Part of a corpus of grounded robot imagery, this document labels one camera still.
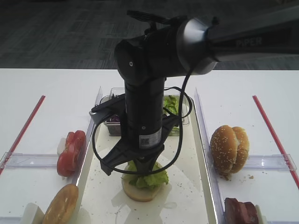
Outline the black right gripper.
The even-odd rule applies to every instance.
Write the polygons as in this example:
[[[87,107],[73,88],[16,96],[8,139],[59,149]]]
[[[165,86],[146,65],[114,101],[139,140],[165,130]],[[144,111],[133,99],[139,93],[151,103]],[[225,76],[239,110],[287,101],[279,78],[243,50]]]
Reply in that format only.
[[[180,116],[169,115],[162,118],[160,129],[150,135],[133,135],[129,130],[128,121],[124,114],[121,118],[121,138],[110,152],[100,158],[101,169],[107,175],[113,171],[132,175],[153,175],[170,167],[178,158],[180,146],[174,158],[162,168],[154,169],[156,161],[164,151],[164,143],[174,126],[180,125]],[[136,171],[126,171],[116,168],[125,162],[133,161]]]

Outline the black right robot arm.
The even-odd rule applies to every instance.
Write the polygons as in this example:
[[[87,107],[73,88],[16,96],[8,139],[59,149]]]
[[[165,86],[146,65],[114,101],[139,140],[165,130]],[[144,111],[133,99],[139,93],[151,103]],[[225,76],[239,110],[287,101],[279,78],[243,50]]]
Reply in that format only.
[[[144,35],[121,41],[115,48],[125,93],[92,109],[101,113],[97,124],[117,115],[121,139],[104,157],[102,170],[134,161],[138,175],[152,174],[174,126],[182,114],[163,115],[164,83],[168,77],[204,75],[219,62],[238,61],[299,52],[299,8],[294,6],[255,18],[207,26],[199,19],[170,20],[129,11],[151,27]]]

